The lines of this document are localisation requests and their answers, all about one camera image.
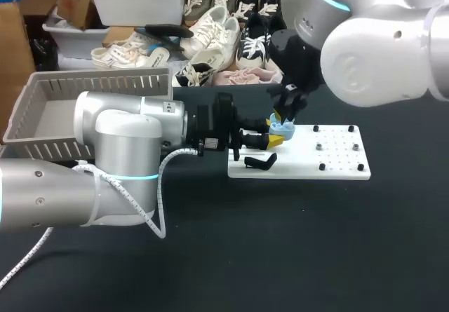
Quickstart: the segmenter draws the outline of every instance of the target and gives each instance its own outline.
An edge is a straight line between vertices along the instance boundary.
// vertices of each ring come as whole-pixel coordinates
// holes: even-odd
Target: pink sneaker
[[[260,68],[238,70],[236,72],[219,72],[214,75],[213,86],[240,86],[246,84],[276,84],[282,82],[280,71]]]

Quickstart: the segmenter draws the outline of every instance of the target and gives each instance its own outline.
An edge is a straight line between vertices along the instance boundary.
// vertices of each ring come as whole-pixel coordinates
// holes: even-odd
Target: gray plastic basket
[[[17,99],[3,141],[20,158],[66,161],[94,158],[76,142],[73,118],[83,91],[172,100],[169,68],[37,72]]]

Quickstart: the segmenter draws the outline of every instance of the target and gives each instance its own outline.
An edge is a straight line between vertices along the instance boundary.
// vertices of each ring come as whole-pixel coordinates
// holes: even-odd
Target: label
[[[205,149],[217,149],[217,147],[218,147],[217,138],[206,138],[206,142],[204,143]]]
[[[209,60],[208,60],[208,65],[212,66],[215,62],[217,61],[217,58],[215,56],[212,56]]]
[[[176,110],[176,103],[174,102],[164,102],[163,112],[168,112],[169,114],[174,114]]]

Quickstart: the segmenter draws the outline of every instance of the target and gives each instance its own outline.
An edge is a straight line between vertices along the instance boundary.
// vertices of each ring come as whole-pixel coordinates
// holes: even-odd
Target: black sneaker
[[[258,13],[252,14],[243,28],[236,66],[239,69],[264,68],[265,27],[264,20]]]
[[[259,10],[259,0],[237,0],[236,12],[232,16],[239,20],[240,27],[246,24],[251,14]]]
[[[198,52],[184,68],[173,76],[171,85],[202,86],[218,71],[225,61],[220,49],[205,49]]]
[[[282,16],[281,0],[260,0],[259,14],[265,18],[273,15]]]
[[[272,41],[272,35],[278,30],[287,29],[287,24],[284,22],[283,18],[280,15],[273,15],[268,23],[267,29],[265,31],[265,49],[267,49],[267,54],[265,55],[265,69],[276,71],[279,70],[278,66],[271,59],[269,55],[269,44]]]

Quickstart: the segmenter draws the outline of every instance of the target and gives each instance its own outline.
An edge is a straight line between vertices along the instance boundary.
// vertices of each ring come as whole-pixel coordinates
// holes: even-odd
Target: white sneaker
[[[111,45],[116,45],[122,48],[139,48],[145,51],[156,43],[160,43],[154,39],[141,35],[137,32],[133,32],[126,40],[115,41]]]
[[[198,22],[189,29],[194,33],[193,37],[181,40],[182,52],[188,59],[193,58],[200,50],[209,46],[215,36],[215,25],[223,25],[228,17],[226,7],[216,6],[207,11]]]
[[[171,85],[202,86],[223,65],[225,57],[219,48],[205,49],[197,53],[187,65],[173,76]]]
[[[170,55],[165,48],[157,48],[151,56],[144,56],[140,48],[124,48],[113,44],[110,48],[96,48],[91,52],[92,63],[100,69],[151,68],[161,66]]]
[[[234,55],[239,45],[240,25],[236,18],[229,18],[224,25],[215,26],[215,36],[207,49],[219,48],[224,55],[224,62],[218,71],[227,69],[234,61]]]

